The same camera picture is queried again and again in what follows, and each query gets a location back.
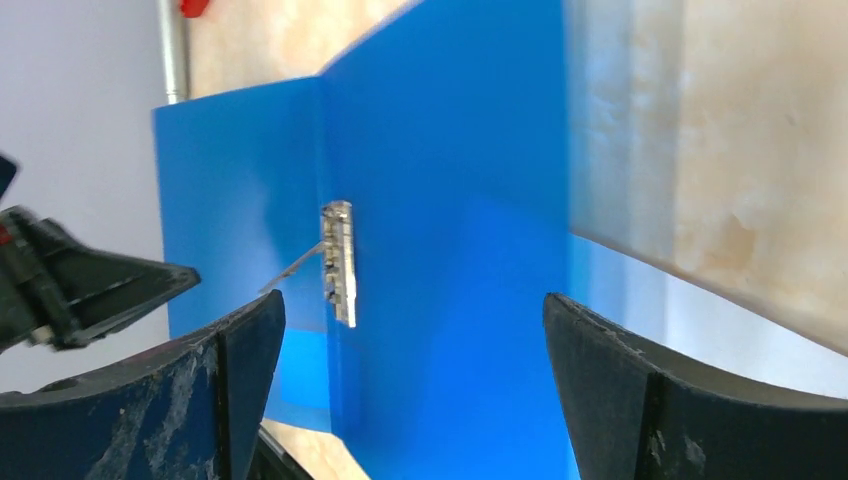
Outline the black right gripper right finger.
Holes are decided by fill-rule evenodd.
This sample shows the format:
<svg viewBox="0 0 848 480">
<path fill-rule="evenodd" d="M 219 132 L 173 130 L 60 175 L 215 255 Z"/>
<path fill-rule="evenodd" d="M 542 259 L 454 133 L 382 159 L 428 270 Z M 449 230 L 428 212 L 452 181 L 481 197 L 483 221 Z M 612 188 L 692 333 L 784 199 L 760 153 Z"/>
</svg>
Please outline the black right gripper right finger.
<svg viewBox="0 0 848 480">
<path fill-rule="evenodd" d="M 584 479 L 847 475 L 847 403 L 710 366 L 558 294 L 547 350 Z"/>
</svg>

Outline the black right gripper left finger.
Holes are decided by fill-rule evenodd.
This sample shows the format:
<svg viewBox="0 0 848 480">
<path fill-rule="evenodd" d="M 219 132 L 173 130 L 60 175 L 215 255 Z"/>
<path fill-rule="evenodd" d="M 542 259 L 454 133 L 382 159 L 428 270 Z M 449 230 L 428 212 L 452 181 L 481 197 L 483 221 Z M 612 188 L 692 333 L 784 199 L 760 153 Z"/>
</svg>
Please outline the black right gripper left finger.
<svg viewBox="0 0 848 480">
<path fill-rule="evenodd" d="M 285 330 L 273 291 L 111 365 L 1 397 L 5 479 L 244 479 Z"/>
</svg>

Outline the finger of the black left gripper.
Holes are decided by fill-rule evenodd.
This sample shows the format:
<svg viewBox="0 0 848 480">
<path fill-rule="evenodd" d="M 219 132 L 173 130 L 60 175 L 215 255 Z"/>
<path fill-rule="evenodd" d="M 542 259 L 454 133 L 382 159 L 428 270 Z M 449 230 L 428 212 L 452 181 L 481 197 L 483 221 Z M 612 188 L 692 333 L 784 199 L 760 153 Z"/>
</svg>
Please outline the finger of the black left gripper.
<svg viewBox="0 0 848 480">
<path fill-rule="evenodd" d="M 1 348 L 84 348 L 198 285 L 191 268 L 88 247 L 50 218 L 1 213 Z"/>
</svg>

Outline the blue clip file folder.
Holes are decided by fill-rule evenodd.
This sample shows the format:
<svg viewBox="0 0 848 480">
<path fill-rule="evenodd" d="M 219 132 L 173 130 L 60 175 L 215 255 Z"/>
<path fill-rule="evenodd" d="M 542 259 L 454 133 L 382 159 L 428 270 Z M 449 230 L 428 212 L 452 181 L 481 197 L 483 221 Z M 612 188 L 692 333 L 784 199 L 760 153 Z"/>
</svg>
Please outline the blue clip file folder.
<svg viewBox="0 0 848 480">
<path fill-rule="evenodd" d="M 596 270 L 568 231 L 557 1 L 425 1 L 323 73 L 154 114 L 165 254 L 201 285 L 174 332 L 252 297 L 352 205 L 355 305 L 318 259 L 283 287 L 267 411 L 374 479 L 584 479 L 543 322 Z"/>
</svg>

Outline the red block far left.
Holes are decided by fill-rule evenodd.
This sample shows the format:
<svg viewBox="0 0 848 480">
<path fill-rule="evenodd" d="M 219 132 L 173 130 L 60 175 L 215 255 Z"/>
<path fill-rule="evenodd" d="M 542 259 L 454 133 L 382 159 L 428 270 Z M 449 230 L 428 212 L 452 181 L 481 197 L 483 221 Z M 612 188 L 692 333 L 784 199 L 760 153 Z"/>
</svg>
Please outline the red block far left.
<svg viewBox="0 0 848 480">
<path fill-rule="evenodd" d="M 180 0 L 178 7 L 184 18 L 194 19 L 204 14 L 209 3 L 210 0 Z"/>
</svg>

